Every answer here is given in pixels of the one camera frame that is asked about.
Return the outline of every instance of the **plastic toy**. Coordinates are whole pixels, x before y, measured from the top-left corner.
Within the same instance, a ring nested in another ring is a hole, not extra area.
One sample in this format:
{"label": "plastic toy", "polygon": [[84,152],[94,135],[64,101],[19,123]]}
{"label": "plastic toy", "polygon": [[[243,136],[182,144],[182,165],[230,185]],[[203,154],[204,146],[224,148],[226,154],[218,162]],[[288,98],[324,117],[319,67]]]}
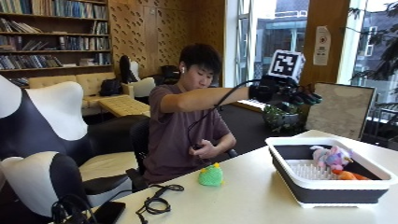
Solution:
{"label": "plastic toy", "polygon": [[327,149],[321,146],[313,146],[312,149],[316,149],[313,159],[321,167],[331,166],[333,170],[343,170],[349,162],[353,162],[351,159],[352,151],[343,147],[333,146],[332,149]]}
{"label": "plastic toy", "polygon": [[199,183],[206,186],[220,186],[224,183],[223,170],[218,162],[200,170]]}
{"label": "plastic toy", "polygon": [[332,170],[332,172],[339,176],[340,180],[371,180],[368,177],[349,171]]}

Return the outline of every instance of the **table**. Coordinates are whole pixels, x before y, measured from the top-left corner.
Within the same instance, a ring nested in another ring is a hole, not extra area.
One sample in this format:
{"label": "table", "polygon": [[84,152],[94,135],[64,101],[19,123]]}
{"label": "table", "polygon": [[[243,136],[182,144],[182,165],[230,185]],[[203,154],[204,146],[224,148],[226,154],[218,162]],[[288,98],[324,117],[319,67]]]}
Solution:
{"label": "table", "polygon": [[[335,137],[348,147],[383,164],[398,175],[398,152],[357,142],[345,137],[311,130],[296,137]],[[316,207],[303,208],[272,164],[268,147],[263,147],[220,164],[226,184],[207,187],[199,184],[200,172],[164,183],[180,184],[184,192],[167,191],[163,198],[172,211],[162,215],[143,214],[148,223],[295,223],[351,224],[397,223],[398,185],[389,188],[380,203],[372,208]],[[118,224],[142,223],[136,211],[159,188],[146,189],[119,199],[127,204]]]}
{"label": "table", "polygon": [[128,95],[106,98],[99,101],[102,109],[110,111],[116,117],[127,115],[150,116],[150,105],[132,99]]}

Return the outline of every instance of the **dish rack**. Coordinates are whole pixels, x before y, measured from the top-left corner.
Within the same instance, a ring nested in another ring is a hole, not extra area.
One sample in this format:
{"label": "dish rack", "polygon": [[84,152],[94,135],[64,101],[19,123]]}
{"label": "dish rack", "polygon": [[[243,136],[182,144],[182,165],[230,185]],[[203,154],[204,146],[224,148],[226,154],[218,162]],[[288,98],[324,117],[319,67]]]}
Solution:
{"label": "dish rack", "polygon": [[317,167],[312,146],[349,149],[333,138],[271,137],[267,139],[275,168],[289,190],[305,208],[316,206],[369,207],[398,183],[397,176],[380,164],[363,157],[352,148],[353,162],[345,170],[367,176],[371,180],[339,180],[331,168]]}

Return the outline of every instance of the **green toy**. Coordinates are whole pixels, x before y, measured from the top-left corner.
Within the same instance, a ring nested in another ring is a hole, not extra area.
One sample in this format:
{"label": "green toy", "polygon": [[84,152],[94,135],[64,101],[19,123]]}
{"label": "green toy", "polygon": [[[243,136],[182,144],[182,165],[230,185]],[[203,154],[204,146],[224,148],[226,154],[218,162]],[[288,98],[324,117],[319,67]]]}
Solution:
{"label": "green toy", "polygon": [[224,183],[223,170],[218,162],[200,170],[199,183],[206,186],[220,186]]}

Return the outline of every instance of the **dark t-shirt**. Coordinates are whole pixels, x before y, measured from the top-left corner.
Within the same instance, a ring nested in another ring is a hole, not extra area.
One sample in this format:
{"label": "dark t-shirt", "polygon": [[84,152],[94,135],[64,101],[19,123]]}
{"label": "dark t-shirt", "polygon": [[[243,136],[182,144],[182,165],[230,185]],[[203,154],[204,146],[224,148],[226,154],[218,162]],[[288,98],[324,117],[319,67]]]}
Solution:
{"label": "dark t-shirt", "polygon": [[182,91],[178,85],[162,85],[152,90],[150,95],[150,153],[144,159],[147,168],[144,178],[148,183],[162,183],[211,164],[211,161],[203,161],[190,154],[192,145],[188,139],[188,129],[203,116],[210,113],[190,132],[192,144],[200,143],[202,139],[219,140],[231,132],[216,109],[163,113],[162,98],[167,94],[179,93]]}

